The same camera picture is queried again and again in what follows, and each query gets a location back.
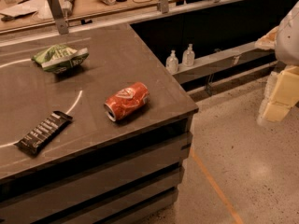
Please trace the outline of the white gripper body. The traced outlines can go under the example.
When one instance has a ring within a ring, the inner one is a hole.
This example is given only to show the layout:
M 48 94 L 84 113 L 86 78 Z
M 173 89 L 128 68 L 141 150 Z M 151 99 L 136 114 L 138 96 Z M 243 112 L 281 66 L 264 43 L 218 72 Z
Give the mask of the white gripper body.
M 287 65 L 299 65 L 299 2 L 278 26 L 275 54 L 279 61 Z

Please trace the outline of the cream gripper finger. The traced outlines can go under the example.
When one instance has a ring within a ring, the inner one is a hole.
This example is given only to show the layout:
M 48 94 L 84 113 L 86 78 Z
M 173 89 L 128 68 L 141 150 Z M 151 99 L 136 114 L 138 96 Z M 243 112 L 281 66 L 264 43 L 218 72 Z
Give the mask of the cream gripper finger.
M 274 27 L 266 35 L 263 35 L 255 42 L 257 49 L 269 50 L 275 48 L 275 41 L 278 32 L 278 27 Z
M 287 65 L 267 79 L 257 122 L 269 125 L 283 121 L 299 102 L 299 67 Z

